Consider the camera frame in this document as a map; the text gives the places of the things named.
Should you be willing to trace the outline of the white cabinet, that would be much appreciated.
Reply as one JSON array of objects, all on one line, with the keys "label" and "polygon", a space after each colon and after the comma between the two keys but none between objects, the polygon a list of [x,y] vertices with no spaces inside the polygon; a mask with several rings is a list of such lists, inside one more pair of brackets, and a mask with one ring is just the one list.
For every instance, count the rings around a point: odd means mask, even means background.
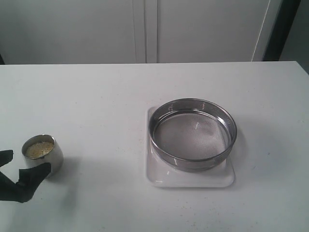
[{"label": "white cabinet", "polygon": [[3,0],[6,64],[261,61],[280,0]]}]

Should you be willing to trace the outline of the rice and millet grain mix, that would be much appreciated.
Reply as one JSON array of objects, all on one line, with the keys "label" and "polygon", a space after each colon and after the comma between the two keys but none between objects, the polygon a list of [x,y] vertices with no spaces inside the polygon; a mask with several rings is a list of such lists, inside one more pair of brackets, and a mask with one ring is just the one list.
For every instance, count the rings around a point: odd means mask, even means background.
[{"label": "rice and millet grain mix", "polygon": [[26,150],[26,156],[30,159],[38,159],[48,154],[54,145],[50,142],[38,142],[29,146]]}]

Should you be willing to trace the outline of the white square tray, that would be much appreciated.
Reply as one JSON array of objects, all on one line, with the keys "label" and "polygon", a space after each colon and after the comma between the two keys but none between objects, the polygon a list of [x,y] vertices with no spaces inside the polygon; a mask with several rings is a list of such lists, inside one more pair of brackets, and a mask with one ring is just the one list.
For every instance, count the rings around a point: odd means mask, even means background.
[{"label": "white square tray", "polygon": [[[196,113],[174,115],[159,126],[154,135],[158,145],[181,158],[207,158],[224,151],[228,133],[223,124]],[[210,169],[183,170],[159,157],[146,135],[145,176],[160,188],[224,188],[235,179],[230,158]]]}]

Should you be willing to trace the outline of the stainless steel cup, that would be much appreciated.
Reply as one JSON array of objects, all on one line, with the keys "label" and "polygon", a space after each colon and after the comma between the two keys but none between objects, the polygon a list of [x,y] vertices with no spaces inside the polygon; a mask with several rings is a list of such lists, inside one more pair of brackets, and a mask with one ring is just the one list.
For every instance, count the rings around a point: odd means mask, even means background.
[{"label": "stainless steel cup", "polygon": [[[29,146],[38,143],[38,142],[50,142],[54,145],[54,148],[46,155],[43,157],[40,157],[38,159],[30,159],[26,156],[26,150]],[[55,138],[51,135],[48,134],[41,134],[41,135],[36,135],[30,139],[28,139],[22,146],[22,155],[24,157],[24,160],[26,162],[26,165],[28,168],[33,168],[36,166],[39,166],[43,163],[50,163],[51,165],[51,171],[47,178],[52,177],[55,175],[61,168],[64,157],[63,157],[63,152],[58,145],[57,141]]]}]

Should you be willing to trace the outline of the round stainless steel sieve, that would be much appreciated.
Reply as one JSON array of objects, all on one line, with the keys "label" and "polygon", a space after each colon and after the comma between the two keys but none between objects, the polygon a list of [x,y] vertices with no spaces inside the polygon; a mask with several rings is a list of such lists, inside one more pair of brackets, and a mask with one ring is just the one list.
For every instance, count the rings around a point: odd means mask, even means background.
[{"label": "round stainless steel sieve", "polygon": [[230,113],[202,99],[167,102],[155,109],[148,120],[153,151],[170,166],[187,172],[220,165],[229,156],[237,134]]}]

